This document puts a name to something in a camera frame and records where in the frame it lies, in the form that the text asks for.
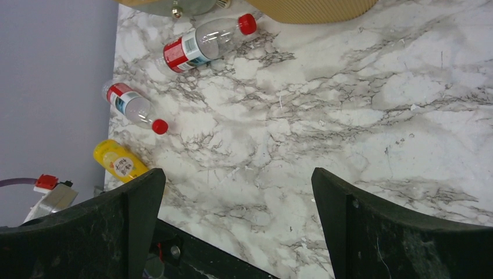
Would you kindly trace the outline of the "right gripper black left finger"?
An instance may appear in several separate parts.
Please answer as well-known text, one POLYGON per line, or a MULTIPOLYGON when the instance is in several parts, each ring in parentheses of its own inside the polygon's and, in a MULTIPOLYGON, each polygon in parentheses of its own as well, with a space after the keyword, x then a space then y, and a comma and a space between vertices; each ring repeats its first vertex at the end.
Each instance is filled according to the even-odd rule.
POLYGON ((97 197, 1 229, 2 278, 141 278, 166 176, 145 174, 97 197))

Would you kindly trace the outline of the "clear bottle red blue label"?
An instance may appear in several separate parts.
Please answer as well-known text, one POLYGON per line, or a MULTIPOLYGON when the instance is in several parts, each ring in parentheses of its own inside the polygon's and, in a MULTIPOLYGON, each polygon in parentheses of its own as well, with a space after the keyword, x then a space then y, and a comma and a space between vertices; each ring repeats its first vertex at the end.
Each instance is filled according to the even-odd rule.
POLYGON ((102 87, 103 98, 127 120, 140 128, 165 134, 168 123, 161 119, 152 102, 122 81, 109 80, 102 87))

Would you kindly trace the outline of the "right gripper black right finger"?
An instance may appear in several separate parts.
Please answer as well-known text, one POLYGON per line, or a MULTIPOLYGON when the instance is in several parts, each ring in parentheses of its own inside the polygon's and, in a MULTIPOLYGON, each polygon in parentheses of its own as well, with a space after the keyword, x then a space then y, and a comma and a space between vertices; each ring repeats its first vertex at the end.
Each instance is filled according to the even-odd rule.
POLYGON ((311 178, 336 278, 491 278, 492 228, 429 216, 316 168, 311 178))

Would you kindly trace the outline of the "clear bottle red cap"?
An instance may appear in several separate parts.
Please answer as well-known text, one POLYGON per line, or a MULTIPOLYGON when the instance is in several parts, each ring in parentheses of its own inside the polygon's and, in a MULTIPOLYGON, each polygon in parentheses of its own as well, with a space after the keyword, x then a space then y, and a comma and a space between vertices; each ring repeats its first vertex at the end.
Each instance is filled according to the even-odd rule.
POLYGON ((250 13, 206 22, 165 44, 154 56, 156 67, 165 75, 189 71, 230 53, 256 31, 250 13))

